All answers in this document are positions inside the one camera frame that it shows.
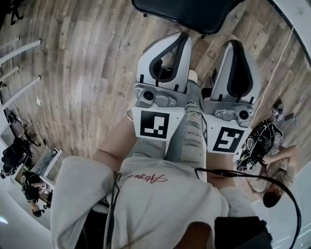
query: floor plank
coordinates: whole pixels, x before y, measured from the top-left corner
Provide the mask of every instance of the floor plank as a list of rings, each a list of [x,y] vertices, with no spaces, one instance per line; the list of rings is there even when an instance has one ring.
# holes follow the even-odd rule
[[[238,39],[256,59],[263,91],[287,42],[290,28],[274,8],[263,0],[246,0],[232,11],[219,33],[200,34],[176,23],[149,15],[144,18],[126,0],[32,0],[20,8],[24,19],[10,26],[9,16],[0,30],[0,44],[18,36],[21,40],[2,47],[0,56],[36,39],[42,45],[3,64],[8,72],[20,65],[1,91],[4,100],[37,75],[42,80],[15,105],[22,118],[35,121],[49,147],[64,156],[90,157],[109,130],[133,101],[137,60],[154,40],[186,31],[192,38],[190,67],[201,86],[208,85],[214,61],[222,45]],[[311,159],[311,70],[293,35],[258,110],[254,124],[269,114],[279,97],[285,114],[295,112],[298,122],[280,124],[284,144],[300,148],[299,167]]]

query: light blue jeans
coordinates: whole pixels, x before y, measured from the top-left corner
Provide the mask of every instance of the light blue jeans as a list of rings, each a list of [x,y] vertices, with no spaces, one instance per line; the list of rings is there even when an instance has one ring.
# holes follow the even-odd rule
[[[202,117],[199,108],[200,90],[195,82],[189,81],[190,98],[185,106],[185,116],[174,132],[166,151],[166,142],[139,139],[129,156],[149,157],[178,162],[193,168],[204,167],[202,143]]]
[[[50,161],[55,157],[55,152],[48,149],[39,159],[39,161],[35,164],[35,166],[30,170],[30,172],[36,173],[39,176],[43,176]]]

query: black bag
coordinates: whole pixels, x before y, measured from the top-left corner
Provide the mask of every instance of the black bag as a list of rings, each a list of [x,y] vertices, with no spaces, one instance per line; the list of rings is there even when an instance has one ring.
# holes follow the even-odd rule
[[[258,162],[264,165],[261,159],[272,149],[276,133],[283,137],[283,133],[272,121],[260,122],[246,139],[246,149],[238,161],[237,170],[252,169]]]
[[[40,177],[33,172],[23,172],[21,178],[20,178],[21,184],[22,184],[22,192],[26,196],[27,191],[29,189],[30,184],[40,182]]]
[[[266,222],[257,216],[217,217],[214,229],[217,249],[272,249]]]

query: black cushion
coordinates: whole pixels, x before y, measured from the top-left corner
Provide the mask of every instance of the black cushion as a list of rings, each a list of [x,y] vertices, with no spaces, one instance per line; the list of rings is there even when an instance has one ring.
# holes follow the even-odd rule
[[[237,40],[231,40],[230,43],[233,46],[233,60],[227,91],[231,96],[237,98],[238,102],[252,89],[253,78],[245,57],[243,45]]]
[[[217,33],[233,0],[132,0],[142,12],[178,22],[204,35]]]

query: hand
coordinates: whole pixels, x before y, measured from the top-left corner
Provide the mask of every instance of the hand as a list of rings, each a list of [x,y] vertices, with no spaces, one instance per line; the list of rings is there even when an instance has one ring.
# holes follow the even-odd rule
[[[265,155],[264,157],[263,157],[263,162],[265,163],[265,164],[270,164],[270,163],[272,163],[273,161],[272,161],[272,157],[271,156],[269,156],[269,155]]]

